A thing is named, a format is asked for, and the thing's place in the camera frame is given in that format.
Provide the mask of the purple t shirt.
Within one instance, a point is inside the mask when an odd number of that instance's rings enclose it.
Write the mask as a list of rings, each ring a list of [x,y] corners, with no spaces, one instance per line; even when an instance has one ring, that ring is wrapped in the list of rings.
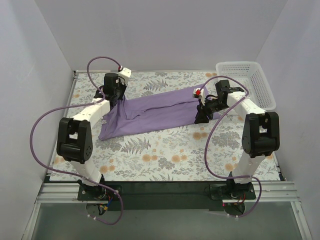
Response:
[[[179,90],[118,100],[103,116],[98,138],[105,141],[115,137],[148,133],[194,124],[198,100],[192,96],[201,85]]]

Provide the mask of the white plastic laundry basket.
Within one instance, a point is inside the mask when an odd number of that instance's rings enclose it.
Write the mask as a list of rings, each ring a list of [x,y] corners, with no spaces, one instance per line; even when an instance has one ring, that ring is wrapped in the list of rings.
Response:
[[[276,101],[261,65],[255,61],[225,61],[215,66],[219,76],[231,77],[249,91],[248,97],[260,108],[273,111]]]

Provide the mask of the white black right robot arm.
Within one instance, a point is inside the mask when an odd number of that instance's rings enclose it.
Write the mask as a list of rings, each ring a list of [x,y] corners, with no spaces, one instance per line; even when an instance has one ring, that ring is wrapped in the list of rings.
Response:
[[[222,110],[225,113],[234,110],[244,120],[241,138],[243,152],[238,165],[228,176],[220,176],[224,183],[211,184],[209,192],[214,200],[253,200],[256,195],[252,181],[257,168],[280,147],[279,115],[258,107],[248,98],[249,90],[243,84],[231,87],[230,81],[231,77],[222,76],[215,84],[216,95],[205,94],[204,86],[194,89],[192,96],[198,99],[194,122],[208,123],[215,113]]]

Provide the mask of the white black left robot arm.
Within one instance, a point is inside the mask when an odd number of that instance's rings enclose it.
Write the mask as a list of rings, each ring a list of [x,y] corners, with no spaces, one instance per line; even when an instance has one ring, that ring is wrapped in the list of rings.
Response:
[[[79,185],[95,200],[104,199],[108,191],[101,184],[104,182],[103,175],[91,159],[94,148],[92,128],[123,100],[131,74],[132,71],[125,67],[118,73],[106,73],[103,85],[96,90],[92,99],[93,104],[59,122],[57,154],[70,162],[77,174],[81,175]]]

